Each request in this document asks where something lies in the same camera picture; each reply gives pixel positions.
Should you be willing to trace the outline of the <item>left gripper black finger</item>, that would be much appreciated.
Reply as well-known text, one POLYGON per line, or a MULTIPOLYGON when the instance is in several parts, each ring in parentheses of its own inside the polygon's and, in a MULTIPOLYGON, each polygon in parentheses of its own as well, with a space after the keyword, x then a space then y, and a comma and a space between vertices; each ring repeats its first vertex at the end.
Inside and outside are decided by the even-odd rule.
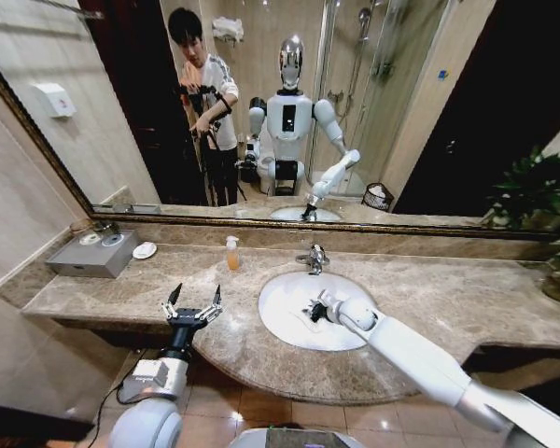
POLYGON ((167 320, 171 320, 173 318, 178 317, 178 313, 176 311, 175 304, 176 304, 177 299, 179 297, 182 286, 183 286, 183 284, 179 283, 178 286, 170 293, 167 301, 163 301, 161 303, 161 308, 162 308, 162 310, 164 312, 164 315, 165 315, 167 320))
POLYGON ((217 286, 212 304, 203 311, 202 320, 207 322, 215 320, 222 313, 221 301, 221 288, 217 286))

